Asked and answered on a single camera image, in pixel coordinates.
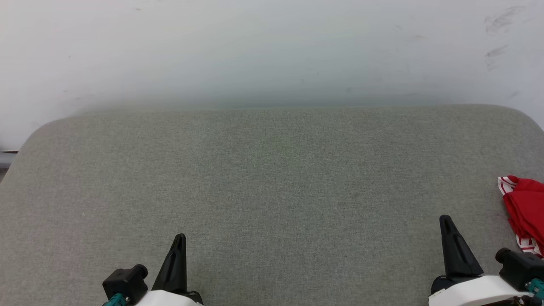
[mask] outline red cloth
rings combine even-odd
[[[505,193],[504,204],[510,214],[510,226],[520,238],[536,239],[544,250],[544,184],[509,175],[516,187]]]

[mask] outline gray cushion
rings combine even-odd
[[[101,305],[174,236],[207,305],[424,305],[450,214],[484,271],[515,248],[498,176],[544,133],[481,105],[101,114],[36,131],[0,184],[0,304]]]

